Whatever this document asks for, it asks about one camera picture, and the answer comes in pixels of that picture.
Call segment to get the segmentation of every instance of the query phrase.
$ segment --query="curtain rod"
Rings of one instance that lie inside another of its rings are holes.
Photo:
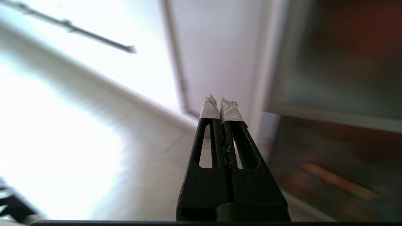
[[[11,1],[7,1],[7,0],[0,0],[0,3],[3,3],[4,5],[7,5],[11,8],[14,8],[16,10],[22,11],[25,15],[31,15],[31,16],[35,16],[38,19],[41,19],[43,21],[47,21],[49,23],[64,27],[69,29],[68,32],[74,32],[74,33],[79,33],[85,37],[91,38],[91,39],[95,39],[101,43],[104,43],[106,45],[110,45],[114,48],[117,48],[119,50],[122,50],[124,52],[127,53],[137,53],[137,50],[135,49],[134,45],[123,45],[120,44],[118,42],[112,41],[110,39],[104,38],[100,35],[94,34],[92,32],[86,31],[82,28],[76,27],[72,24],[71,21],[69,20],[58,20],[56,18],[53,18],[51,16],[48,16],[44,13],[41,13],[39,11],[36,11],[34,9],[31,9],[28,5],[24,4],[24,3],[20,3],[20,2],[11,2]]]

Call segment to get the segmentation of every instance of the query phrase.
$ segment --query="white tape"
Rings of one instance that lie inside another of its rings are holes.
[[[236,101],[228,101],[222,98],[221,101],[221,122],[225,121],[243,121],[242,115],[237,109]]]
[[[205,102],[202,104],[200,119],[220,119],[219,109],[212,95],[205,98]]]

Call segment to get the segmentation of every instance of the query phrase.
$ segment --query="black plastic part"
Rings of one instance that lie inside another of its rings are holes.
[[[201,168],[204,130],[211,126],[213,168]],[[234,143],[243,169],[237,167]],[[242,121],[200,119],[178,199],[178,221],[290,221],[287,202]]]
[[[0,216],[10,215],[18,223],[23,223],[28,216],[37,214],[15,195],[1,198],[0,206],[3,205],[7,206],[0,212]]]
[[[213,168],[199,166],[207,125],[211,128]],[[187,173],[177,202],[176,219],[178,221],[215,221],[216,208],[230,202],[222,151],[221,121],[200,119]]]

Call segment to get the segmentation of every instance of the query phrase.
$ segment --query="white wall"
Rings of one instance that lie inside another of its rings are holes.
[[[0,4],[0,22],[129,88],[153,104],[180,112],[158,0],[26,0],[32,8],[125,45],[128,54]]]
[[[263,0],[171,0],[189,109],[205,96],[237,101],[246,123],[253,101],[255,60],[265,13]]]
[[[262,112],[257,145],[265,162],[269,160],[280,119],[280,115]]]

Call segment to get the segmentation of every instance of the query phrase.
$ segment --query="floor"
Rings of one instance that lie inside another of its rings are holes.
[[[195,130],[86,73],[0,32],[0,176],[48,219],[175,221]]]

